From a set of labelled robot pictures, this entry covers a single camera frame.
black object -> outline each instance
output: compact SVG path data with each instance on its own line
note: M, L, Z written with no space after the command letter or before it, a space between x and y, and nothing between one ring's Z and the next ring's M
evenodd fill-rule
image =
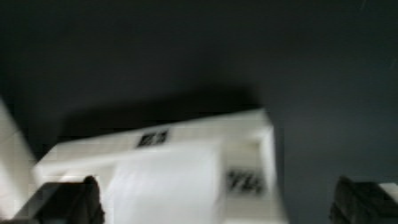
M375 182L340 178L331 220L334 224L398 223L398 204Z
M105 212L94 177L82 183L47 183L13 220L13 224L102 224Z

white wall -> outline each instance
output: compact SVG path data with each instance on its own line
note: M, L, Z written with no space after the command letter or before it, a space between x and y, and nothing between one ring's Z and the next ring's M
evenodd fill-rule
M36 190L34 159L0 99L0 219L11 218Z

